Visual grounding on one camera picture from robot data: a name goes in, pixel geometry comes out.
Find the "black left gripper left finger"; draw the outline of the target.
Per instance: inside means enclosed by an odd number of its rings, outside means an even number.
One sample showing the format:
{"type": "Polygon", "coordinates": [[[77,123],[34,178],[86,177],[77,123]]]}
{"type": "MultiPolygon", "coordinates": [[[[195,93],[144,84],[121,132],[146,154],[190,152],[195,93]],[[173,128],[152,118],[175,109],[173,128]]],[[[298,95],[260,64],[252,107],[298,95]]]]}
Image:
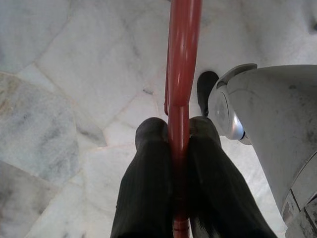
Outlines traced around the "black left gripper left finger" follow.
{"type": "Polygon", "coordinates": [[[172,165],[167,124],[144,120],[120,184],[110,238],[173,238],[172,165]]]}

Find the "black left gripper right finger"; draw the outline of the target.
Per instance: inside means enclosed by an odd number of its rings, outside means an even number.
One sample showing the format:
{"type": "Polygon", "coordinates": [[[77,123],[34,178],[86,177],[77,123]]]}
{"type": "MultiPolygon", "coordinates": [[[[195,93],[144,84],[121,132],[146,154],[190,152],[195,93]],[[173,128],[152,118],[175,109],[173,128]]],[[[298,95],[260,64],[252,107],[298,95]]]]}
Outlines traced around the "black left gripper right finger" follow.
{"type": "Polygon", "coordinates": [[[188,162],[193,238],[277,238],[209,118],[190,119],[188,162]]]}

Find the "red plastic hanger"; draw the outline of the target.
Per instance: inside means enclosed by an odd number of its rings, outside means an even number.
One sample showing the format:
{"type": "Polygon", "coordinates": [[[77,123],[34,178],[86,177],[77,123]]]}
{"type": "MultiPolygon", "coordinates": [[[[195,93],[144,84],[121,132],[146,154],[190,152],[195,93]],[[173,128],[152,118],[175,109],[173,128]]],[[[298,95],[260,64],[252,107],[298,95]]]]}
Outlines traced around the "red plastic hanger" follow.
{"type": "Polygon", "coordinates": [[[171,0],[164,112],[173,164],[173,237],[189,238],[187,152],[189,101],[194,80],[202,0],[171,0]]]}

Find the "grey robot leg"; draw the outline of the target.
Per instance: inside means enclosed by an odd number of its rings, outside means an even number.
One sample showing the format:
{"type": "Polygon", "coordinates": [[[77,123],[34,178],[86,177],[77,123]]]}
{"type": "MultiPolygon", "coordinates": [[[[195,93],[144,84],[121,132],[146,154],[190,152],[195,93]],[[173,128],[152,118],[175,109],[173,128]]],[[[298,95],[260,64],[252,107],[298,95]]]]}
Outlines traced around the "grey robot leg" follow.
{"type": "Polygon", "coordinates": [[[220,135],[255,150],[285,238],[317,238],[317,65],[205,71],[197,97],[220,135]]]}

